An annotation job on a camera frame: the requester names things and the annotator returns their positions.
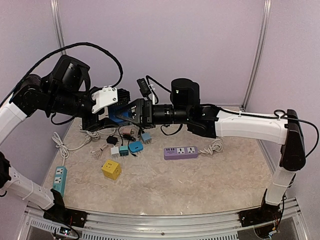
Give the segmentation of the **dark blue cube socket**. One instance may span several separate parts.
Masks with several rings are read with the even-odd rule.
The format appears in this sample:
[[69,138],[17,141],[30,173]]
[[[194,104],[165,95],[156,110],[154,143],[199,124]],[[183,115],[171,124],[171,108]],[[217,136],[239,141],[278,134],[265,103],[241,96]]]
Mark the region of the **dark blue cube socket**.
[[133,113],[131,108],[111,105],[111,106],[108,106],[107,109],[108,109],[108,118],[111,121],[110,124],[108,125],[109,128],[133,125],[132,122],[118,117],[119,115],[121,115],[124,118],[132,118]]

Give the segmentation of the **white USB charger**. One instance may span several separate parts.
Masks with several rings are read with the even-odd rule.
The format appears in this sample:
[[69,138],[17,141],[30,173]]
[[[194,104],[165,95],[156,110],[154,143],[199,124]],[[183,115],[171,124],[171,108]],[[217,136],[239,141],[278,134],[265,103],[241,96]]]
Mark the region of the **white USB charger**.
[[114,146],[110,148],[110,155],[112,158],[118,158],[120,156],[120,151],[118,146]]

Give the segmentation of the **purple power strip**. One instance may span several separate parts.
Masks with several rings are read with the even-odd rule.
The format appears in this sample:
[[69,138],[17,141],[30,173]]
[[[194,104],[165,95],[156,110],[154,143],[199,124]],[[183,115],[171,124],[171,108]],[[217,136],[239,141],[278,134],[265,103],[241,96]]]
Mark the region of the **purple power strip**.
[[199,151],[196,146],[165,147],[163,149],[165,160],[196,159],[198,156]]

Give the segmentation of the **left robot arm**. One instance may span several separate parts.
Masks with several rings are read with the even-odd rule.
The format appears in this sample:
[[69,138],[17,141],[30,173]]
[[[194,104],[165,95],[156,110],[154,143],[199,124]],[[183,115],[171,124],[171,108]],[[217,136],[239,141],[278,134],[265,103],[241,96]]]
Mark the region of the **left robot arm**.
[[[53,119],[57,114],[71,120],[81,118],[84,131],[116,127],[108,116],[108,107],[121,107],[130,101],[130,92],[117,84],[91,86],[90,67],[62,54],[53,70],[41,77],[29,70],[0,105],[0,139],[4,141],[26,118],[41,110]],[[0,188],[36,204],[46,219],[67,223],[72,211],[55,189],[45,189],[20,175],[6,159],[0,157]]]

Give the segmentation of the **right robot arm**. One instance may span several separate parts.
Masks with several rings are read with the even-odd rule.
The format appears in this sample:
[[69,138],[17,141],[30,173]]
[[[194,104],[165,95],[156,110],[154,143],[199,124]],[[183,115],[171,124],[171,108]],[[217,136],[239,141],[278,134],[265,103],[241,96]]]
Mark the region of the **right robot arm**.
[[200,137],[238,137],[280,145],[279,164],[261,205],[239,213],[244,227],[280,221],[284,214],[285,193],[309,155],[305,150],[302,120],[297,112],[277,109],[273,114],[241,113],[201,103],[199,84],[187,78],[176,78],[171,82],[170,101],[170,104],[153,105],[150,100],[139,98],[117,110],[115,116],[144,129],[185,124],[189,132]]

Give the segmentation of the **pink charger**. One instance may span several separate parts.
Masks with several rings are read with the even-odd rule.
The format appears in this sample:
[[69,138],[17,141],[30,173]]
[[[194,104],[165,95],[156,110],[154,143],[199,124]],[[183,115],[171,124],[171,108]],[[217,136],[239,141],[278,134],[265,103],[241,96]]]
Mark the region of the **pink charger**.
[[128,136],[133,136],[135,134],[135,130],[132,127],[125,127],[121,130],[120,132],[123,136],[128,135]]

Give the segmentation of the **light blue charger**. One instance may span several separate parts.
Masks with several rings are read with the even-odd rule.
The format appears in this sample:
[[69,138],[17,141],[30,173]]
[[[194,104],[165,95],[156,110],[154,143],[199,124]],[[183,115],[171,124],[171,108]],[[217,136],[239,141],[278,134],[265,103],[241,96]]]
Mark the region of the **light blue charger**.
[[140,138],[144,144],[149,144],[152,141],[152,137],[148,132],[142,133]]

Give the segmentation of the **blue rounded charger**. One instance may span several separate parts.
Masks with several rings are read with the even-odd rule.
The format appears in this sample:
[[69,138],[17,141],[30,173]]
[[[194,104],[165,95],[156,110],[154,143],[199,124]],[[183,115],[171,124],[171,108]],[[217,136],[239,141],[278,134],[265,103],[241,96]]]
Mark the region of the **blue rounded charger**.
[[134,141],[128,145],[128,149],[132,154],[136,154],[143,151],[144,146],[140,141]]

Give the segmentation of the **teal USB charger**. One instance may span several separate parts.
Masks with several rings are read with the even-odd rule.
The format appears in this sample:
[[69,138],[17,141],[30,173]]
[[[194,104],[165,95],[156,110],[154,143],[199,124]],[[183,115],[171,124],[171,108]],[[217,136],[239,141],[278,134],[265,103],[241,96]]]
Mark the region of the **teal USB charger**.
[[119,155],[125,157],[129,155],[129,148],[127,145],[122,145],[119,147]]

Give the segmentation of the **yellow cube socket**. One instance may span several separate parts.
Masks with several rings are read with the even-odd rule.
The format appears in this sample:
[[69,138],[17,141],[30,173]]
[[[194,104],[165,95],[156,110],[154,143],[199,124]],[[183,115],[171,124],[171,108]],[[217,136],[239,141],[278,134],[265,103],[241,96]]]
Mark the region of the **yellow cube socket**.
[[101,167],[101,171],[105,177],[115,181],[120,176],[122,168],[118,162],[108,159]]

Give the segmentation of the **teal power strip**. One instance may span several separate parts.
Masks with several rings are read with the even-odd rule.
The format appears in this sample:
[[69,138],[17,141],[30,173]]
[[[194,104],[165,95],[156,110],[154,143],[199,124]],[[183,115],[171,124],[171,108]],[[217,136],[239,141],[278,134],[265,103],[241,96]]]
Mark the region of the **teal power strip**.
[[65,166],[57,166],[54,173],[52,188],[59,192],[62,197],[65,194],[68,170]]

